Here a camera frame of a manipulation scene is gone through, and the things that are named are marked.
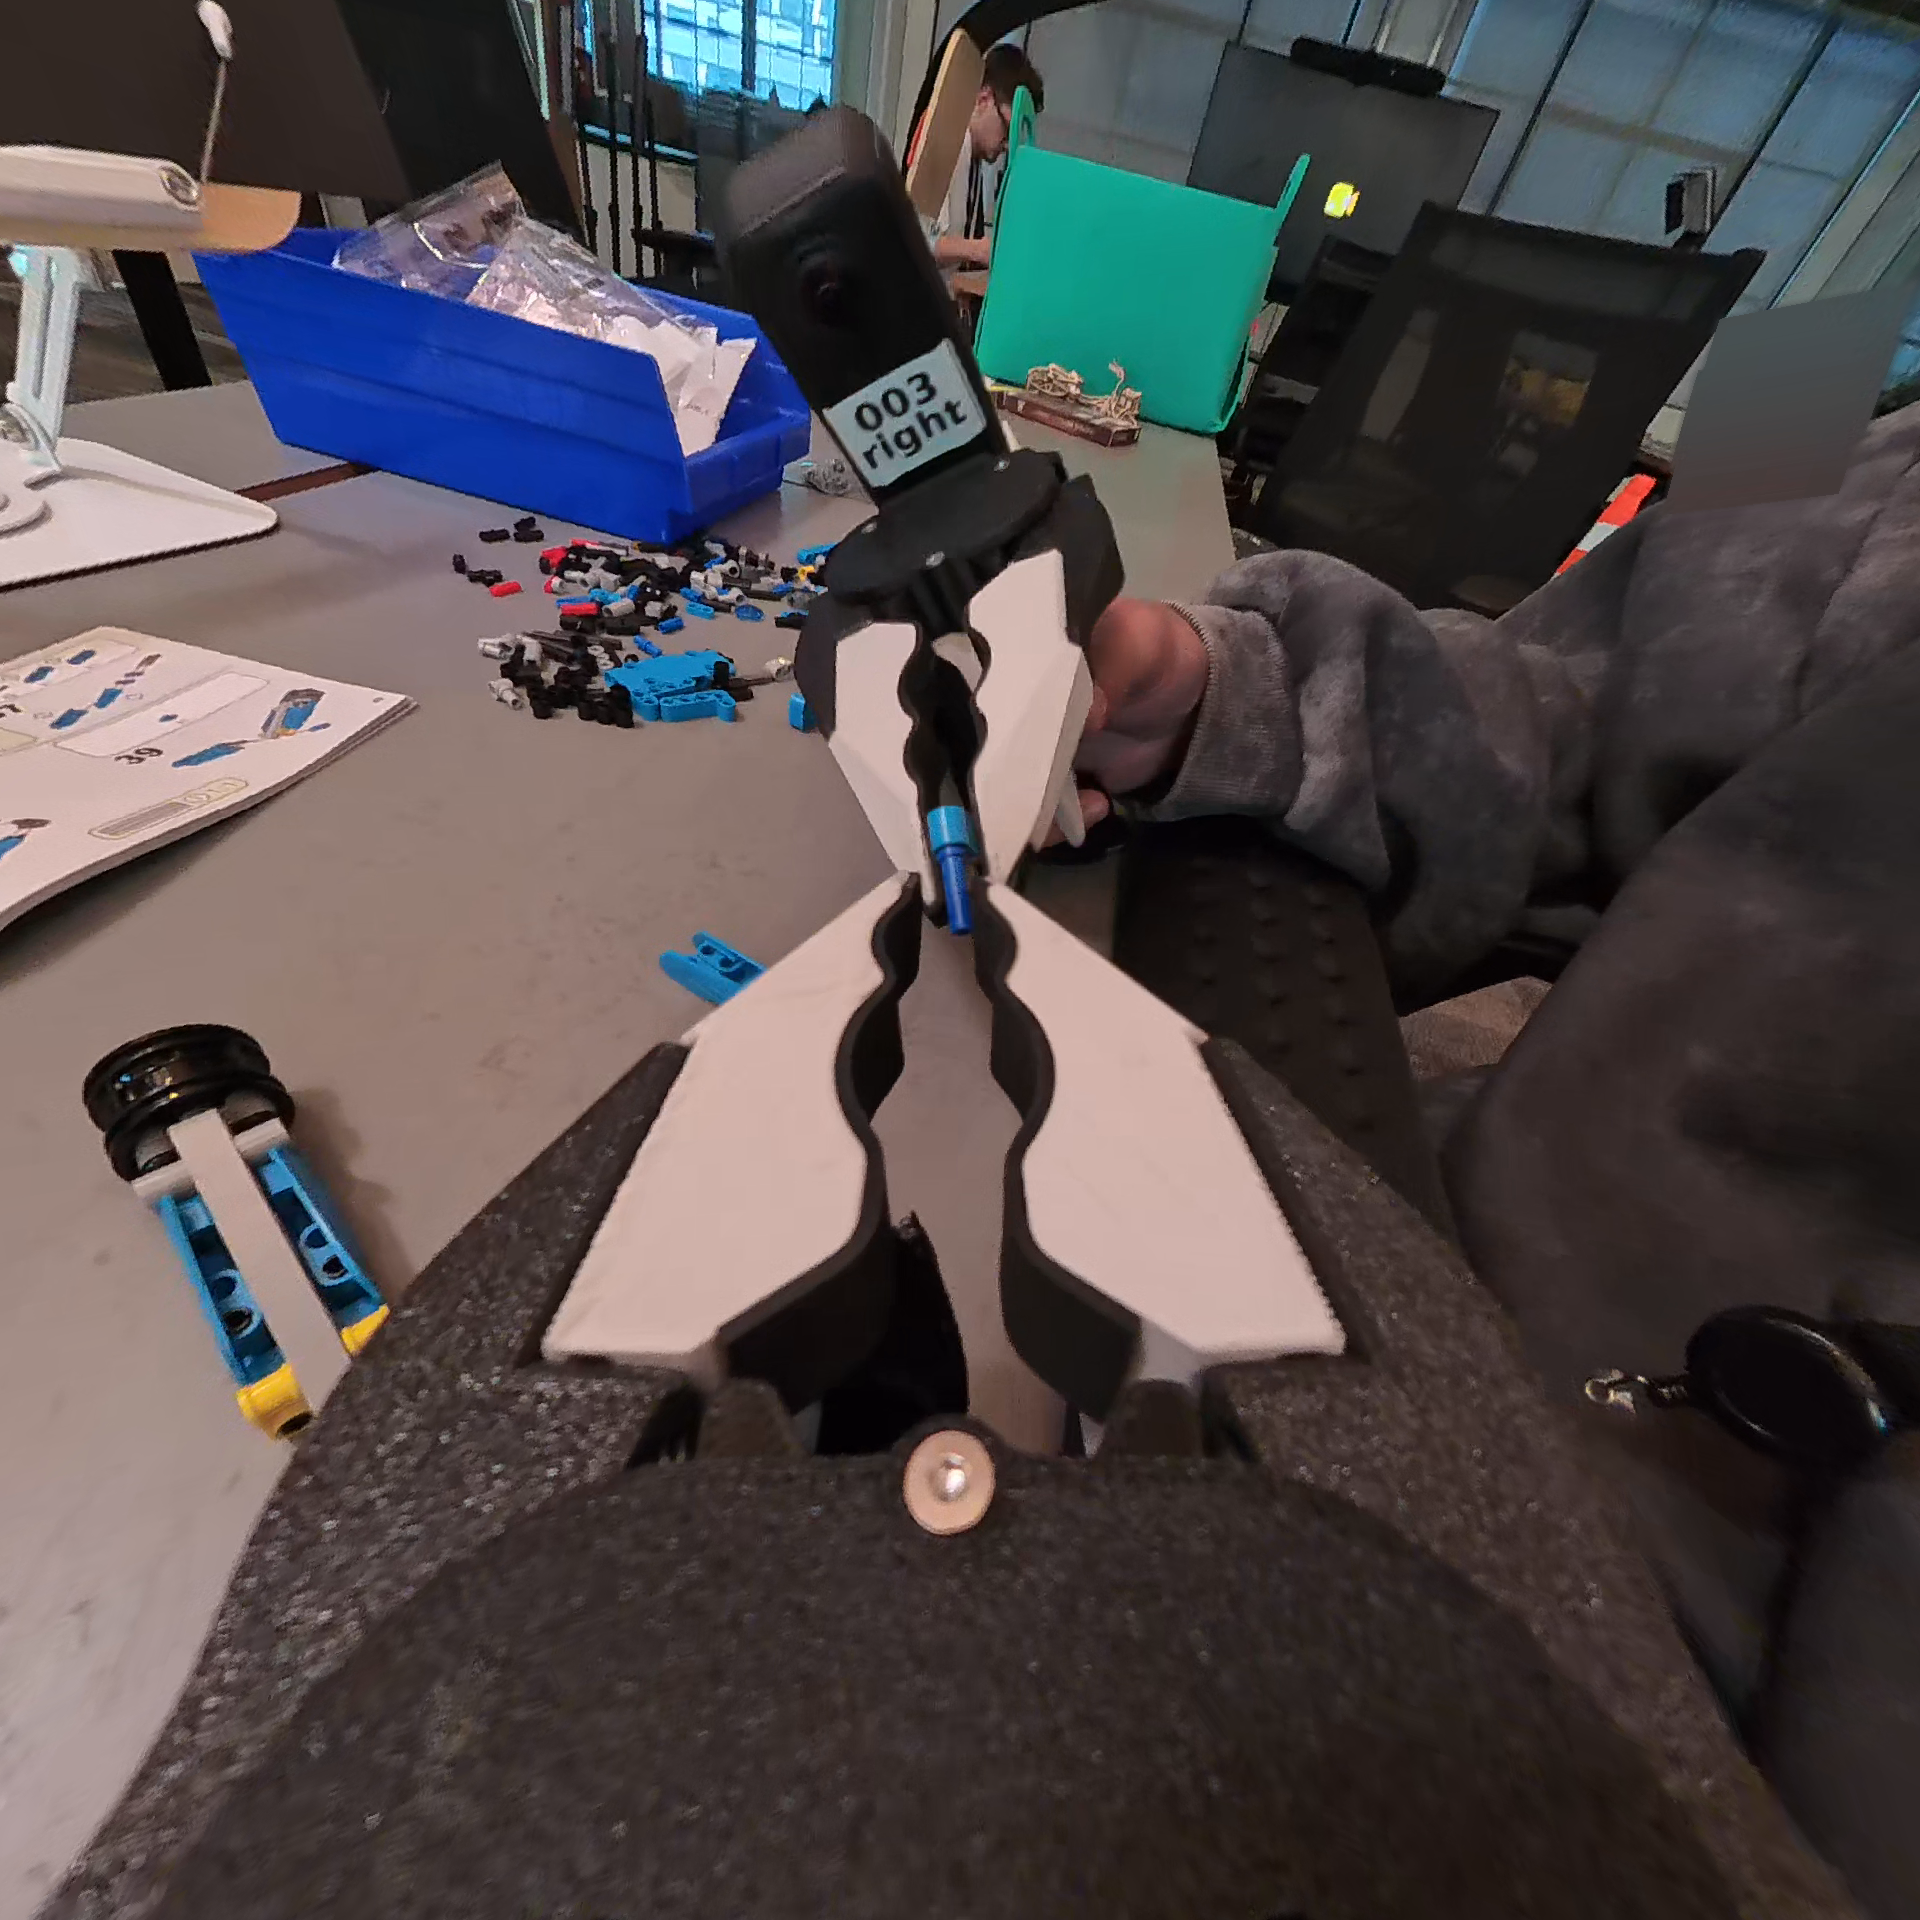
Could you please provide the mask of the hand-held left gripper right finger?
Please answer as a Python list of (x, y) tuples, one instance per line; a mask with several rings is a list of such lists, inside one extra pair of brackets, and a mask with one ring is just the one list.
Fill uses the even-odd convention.
[(1207, 1036), (1006, 886), (973, 905), (1001, 1180), (1001, 1324), (1075, 1412), (1136, 1383), (1346, 1353), (1327, 1289), (1213, 1076)]

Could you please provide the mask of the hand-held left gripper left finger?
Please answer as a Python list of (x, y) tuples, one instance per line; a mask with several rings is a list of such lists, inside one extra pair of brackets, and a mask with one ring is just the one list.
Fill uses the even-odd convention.
[(861, 1363), (893, 1303), (876, 1111), (900, 1082), (919, 880), (893, 875), (682, 1045), (541, 1335), (547, 1362)]

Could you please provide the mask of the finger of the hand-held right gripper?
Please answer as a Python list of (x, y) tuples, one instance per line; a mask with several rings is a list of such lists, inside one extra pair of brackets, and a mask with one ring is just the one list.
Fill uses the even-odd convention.
[(1048, 833), (1059, 829), (1070, 845), (1087, 833), (1073, 758), (1089, 714), (1089, 670), (1070, 635), (1062, 555), (1039, 550), (1006, 565), (973, 595), (967, 622), (985, 667), (971, 692), (977, 745), (960, 792), (985, 875), (1009, 882)]
[(831, 653), (830, 753), (893, 873), (938, 875), (925, 845), (925, 809), (905, 765), (914, 729), (900, 678), (919, 648), (909, 624), (866, 624)]

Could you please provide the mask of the pile of toy bricks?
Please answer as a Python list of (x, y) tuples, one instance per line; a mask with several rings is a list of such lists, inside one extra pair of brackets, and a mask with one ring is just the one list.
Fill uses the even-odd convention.
[(538, 519), (485, 529), (485, 544), (533, 544), (544, 627), (475, 640), (502, 708), (635, 731), (641, 724), (738, 721), (759, 692), (786, 696), (793, 731), (818, 731), (795, 661), (740, 664), (733, 629), (800, 635), (827, 589), (831, 541), (793, 555), (714, 535), (680, 544), (573, 535), (547, 541)]

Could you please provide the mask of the blue panel brick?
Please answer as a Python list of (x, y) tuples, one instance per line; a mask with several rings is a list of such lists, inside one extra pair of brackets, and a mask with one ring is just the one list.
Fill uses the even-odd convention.
[(705, 1005), (726, 1005), (753, 986), (766, 968), (709, 931), (696, 931), (682, 950), (661, 954), (661, 974)]

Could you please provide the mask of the wheel and beam assembly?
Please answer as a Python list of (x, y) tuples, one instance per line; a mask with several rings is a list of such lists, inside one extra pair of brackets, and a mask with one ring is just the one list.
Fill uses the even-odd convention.
[(156, 1215), (243, 1418), (298, 1437), (391, 1308), (291, 1136), (266, 1050), (225, 1024), (163, 1025), (86, 1070), (83, 1110)]

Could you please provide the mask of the person's right forearm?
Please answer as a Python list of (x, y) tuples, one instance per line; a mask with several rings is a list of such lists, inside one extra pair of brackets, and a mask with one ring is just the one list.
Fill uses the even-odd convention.
[(1370, 904), (1400, 1012), (1503, 946), (1575, 946), (1671, 865), (1704, 924), (1815, 966), (1917, 958), (1917, 535), (1575, 570), (1491, 622), (1351, 565), (1235, 565), (1177, 633), (1207, 692), (1161, 821), (1245, 818)]

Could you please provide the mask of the grey desk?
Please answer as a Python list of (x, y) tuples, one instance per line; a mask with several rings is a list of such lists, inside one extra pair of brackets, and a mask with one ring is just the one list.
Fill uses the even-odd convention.
[(396, 1297), (696, 1003), (696, 929), (771, 966), (888, 875), (830, 751), (760, 692), (607, 731), (492, 695), (544, 627), (452, 574), (500, 509), (391, 472), (202, 555), (2, 595), (2, 658), (130, 627), (410, 701), (243, 818), (2, 931), (2, 1915), (29, 1917), (179, 1696), (289, 1451), (83, 1116), (109, 1045), (251, 1031)]

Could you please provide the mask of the person's right hand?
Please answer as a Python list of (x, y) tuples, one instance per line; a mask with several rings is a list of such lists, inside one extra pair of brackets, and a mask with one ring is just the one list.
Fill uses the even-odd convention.
[(1087, 640), (1089, 710), (1073, 757), (1083, 822), (1180, 775), (1209, 658), (1196, 624), (1166, 603), (1116, 598)]

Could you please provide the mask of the black studded mat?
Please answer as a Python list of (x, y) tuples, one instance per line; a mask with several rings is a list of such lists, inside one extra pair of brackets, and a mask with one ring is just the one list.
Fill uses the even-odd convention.
[(1119, 857), (1116, 966), (1238, 1045), (1456, 1237), (1368, 899), (1240, 818), (1149, 822)]

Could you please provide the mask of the wooden puzzle model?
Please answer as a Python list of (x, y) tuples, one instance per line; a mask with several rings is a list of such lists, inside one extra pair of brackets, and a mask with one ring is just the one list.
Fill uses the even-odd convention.
[(988, 396), (1004, 418), (1036, 421), (1070, 440), (1102, 450), (1136, 446), (1143, 433), (1138, 389), (1108, 363), (1108, 389), (1089, 393), (1087, 380), (1067, 366), (1036, 366), (1023, 380), (988, 377)]

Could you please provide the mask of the paned window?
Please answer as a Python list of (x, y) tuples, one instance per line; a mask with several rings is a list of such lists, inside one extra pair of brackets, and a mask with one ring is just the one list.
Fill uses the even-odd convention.
[(780, 107), (831, 99), (836, 3), (640, 3), (649, 73)]

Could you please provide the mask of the green storage crate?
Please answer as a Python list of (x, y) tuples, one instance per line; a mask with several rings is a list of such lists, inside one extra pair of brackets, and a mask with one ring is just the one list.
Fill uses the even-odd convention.
[(973, 361), (1020, 386), (1036, 366), (1087, 385), (1119, 366), (1161, 428), (1219, 433), (1248, 380), (1278, 234), (1308, 179), (1295, 153), (1276, 203), (1138, 179), (1031, 143), (1015, 93)]

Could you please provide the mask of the clear plastic parts bags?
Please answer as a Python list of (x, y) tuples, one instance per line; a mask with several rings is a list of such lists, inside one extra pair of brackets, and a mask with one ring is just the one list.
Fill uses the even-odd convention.
[(343, 238), (336, 268), (649, 358), (688, 457), (714, 443), (756, 351), (753, 337), (722, 337), (714, 323), (663, 304), (533, 222), (502, 165)]

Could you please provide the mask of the blue bin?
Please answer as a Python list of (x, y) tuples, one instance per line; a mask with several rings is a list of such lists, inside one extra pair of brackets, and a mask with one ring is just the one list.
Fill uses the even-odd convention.
[(649, 544), (780, 491), (807, 454), (803, 396), (742, 312), (661, 296), (753, 345), (714, 443), (682, 454), (641, 353), (353, 276), (343, 241), (296, 226), (269, 251), (197, 255), (282, 446)]

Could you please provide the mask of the black monitor screen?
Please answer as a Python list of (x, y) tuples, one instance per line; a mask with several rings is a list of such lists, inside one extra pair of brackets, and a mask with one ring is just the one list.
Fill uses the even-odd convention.
[(1276, 205), (1305, 176), (1278, 232), (1276, 285), (1292, 292), (1324, 242), (1394, 255), (1424, 203), (1456, 205), (1498, 124), (1441, 83), (1407, 90), (1378, 58), (1295, 39), (1284, 55), (1225, 45), (1185, 184)]

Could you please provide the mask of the black mesh chair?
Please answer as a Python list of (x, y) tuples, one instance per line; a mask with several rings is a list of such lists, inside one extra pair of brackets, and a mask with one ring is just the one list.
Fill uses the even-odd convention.
[(1759, 264), (1422, 205), (1254, 535), (1418, 608), (1515, 608), (1594, 525)]

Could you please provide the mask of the person's dark clothing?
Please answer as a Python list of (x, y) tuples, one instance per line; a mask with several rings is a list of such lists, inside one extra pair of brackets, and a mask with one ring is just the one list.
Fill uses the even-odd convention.
[[(1652, 509), (1503, 622), (1431, 614), (1519, 929), (1575, 944), (1446, 1141), (1550, 1391), (1778, 1306), (1917, 1381), (1917, 407), (1843, 487)], [(1873, 1917), (1917, 1915), (1917, 1433), (1815, 1481), (1580, 1412), (1699, 1667)]]

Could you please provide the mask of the black round knob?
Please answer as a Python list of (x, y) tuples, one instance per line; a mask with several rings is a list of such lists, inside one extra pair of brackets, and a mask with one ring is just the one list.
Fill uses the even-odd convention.
[(1668, 1377), (1601, 1369), (1584, 1400), (1692, 1409), (1803, 1476), (1843, 1476), (1917, 1429), (1917, 1326), (1885, 1317), (1741, 1306), (1704, 1317)]

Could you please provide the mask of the instruction manual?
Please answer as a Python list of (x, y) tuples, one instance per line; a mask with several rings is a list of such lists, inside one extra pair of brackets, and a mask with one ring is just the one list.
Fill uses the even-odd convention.
[(2, 664), (2, 929), (310, 776), (413, 704), (91, 627)]

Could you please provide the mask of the dark partition panel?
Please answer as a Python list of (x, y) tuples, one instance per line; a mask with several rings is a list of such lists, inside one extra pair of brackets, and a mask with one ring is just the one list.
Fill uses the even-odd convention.
[(337, 3), (225, 3), (221, 62), (197, 3), (2, 3), (2, 144), (163, 158), (210, 179), (408, 200), (403, 161)]

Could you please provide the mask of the white stand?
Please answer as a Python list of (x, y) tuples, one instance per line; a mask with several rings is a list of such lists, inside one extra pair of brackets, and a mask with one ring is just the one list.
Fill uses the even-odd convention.
[(2, 589), (269, 535), (269, 505), (63, 437), (78, 299), (95, 276), (73, 249), (13, 249), (10, 264), (21, 306), (2, 393)]

